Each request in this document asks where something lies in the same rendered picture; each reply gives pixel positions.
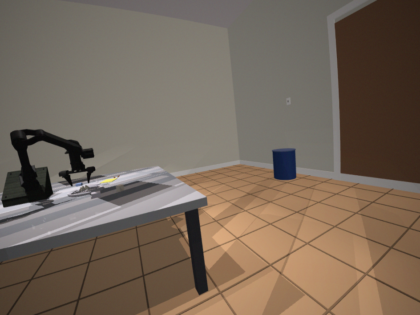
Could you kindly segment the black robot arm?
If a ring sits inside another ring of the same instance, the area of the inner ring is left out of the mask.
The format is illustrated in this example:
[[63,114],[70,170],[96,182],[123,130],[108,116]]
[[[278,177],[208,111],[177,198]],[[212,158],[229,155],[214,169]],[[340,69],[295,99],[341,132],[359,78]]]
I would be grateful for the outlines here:
[[[34,136],[27,139],[27,135]],[[69,154],[70,161],[81,160],[87,158],[93,158],[93,149],[83,149],[78,141],[66,140],[61,137],[55,136],[51,133],[45,132],[42,129],[22,129],[14,130],[10,133],[12,145],[17,150],[20,159],[21,173],[19,174],[19,180],[21,187],[25,188],[25,192],[38,190],[39,181],[36,180],[36,168],[31,166],[27,154],[27,147],[33,145],[38,141],[45,141],[53,145],[57,145],[66,149],[66,153]],[[65,153],[65,154],[66,154]],[[81,156],[81,157],[80,157]]]

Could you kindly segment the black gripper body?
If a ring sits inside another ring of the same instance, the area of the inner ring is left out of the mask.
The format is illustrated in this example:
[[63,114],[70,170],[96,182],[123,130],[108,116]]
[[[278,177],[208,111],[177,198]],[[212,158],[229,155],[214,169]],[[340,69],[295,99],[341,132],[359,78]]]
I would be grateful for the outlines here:
[[[80,172],[93,172],[95,171],[95,167],[91,166],[91,167],[87,167],[86,169],[83,169],[82,167],[82,162],[81,160],[75,160],[75,161],[70,161],[71,167],[72,167],[72,171],[60,171],[59,172],[59,177],[65,177],[68,176],[69,174],[73,174],[73,173],[80,173]],[[76,171],[76,172],[74,172]]]

